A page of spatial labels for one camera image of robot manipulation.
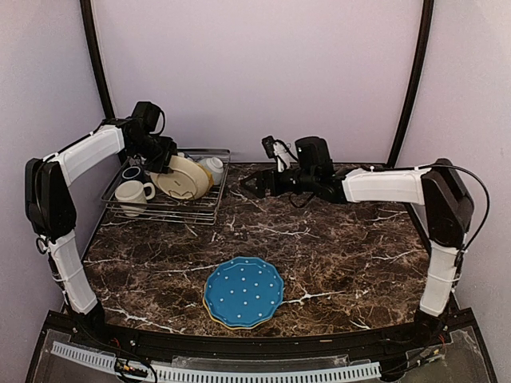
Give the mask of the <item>blue polka dot plate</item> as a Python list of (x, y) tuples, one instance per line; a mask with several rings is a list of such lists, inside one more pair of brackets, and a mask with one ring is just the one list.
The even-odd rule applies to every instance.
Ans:
[(250, 325), (273, 317), (283, 302), (284, 282), (277, 269), (256, 257), (221, 263), (204, 284), (212, 315), (229, 325)]

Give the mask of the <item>cream ceramic plate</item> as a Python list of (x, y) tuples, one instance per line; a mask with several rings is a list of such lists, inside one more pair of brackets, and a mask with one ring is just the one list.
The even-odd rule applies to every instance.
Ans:
[(169, 174), (151, 173), (151, 181), (166, 195), (174, 199), (195, 200), (206, 195), (208, 177), (196, 162), (174, 156)]

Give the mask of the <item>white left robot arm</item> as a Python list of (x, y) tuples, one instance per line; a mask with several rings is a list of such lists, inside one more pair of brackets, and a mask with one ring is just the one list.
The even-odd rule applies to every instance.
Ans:
[(145, 160), (149, 171), (166, 173), (176, 142), (152, 134), (141, 118), (103, 122), (96, 130), (42, 159), (25, 166), (25, 209), (38, 242), (44, 244), (57, 271), (71, 310), (88, 315), (100, 304), (77, 251), (74, 229), (77, 211), (69, 192), (71, 184), (101, 161), (125, 152)]

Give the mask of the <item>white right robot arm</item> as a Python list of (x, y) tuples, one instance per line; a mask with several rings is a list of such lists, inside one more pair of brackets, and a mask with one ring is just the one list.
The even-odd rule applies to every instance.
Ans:
[(462, 169), (440, 158), (432, 164), (413, 168), (348, 168), (332, 166), (274, 168), (257, 171), (240, 184), (256, 197), (285, 193), (310, 193), (334, 204), (389, 202), (420, 207), (421, 225), (429, 241), (430, 264), (426, 287), (419, 303), (421, 316), (408, 327), (407, 338), (424, 346), (438, 333), (439, 316), (459, 277), (474, 202), (461, 179)]

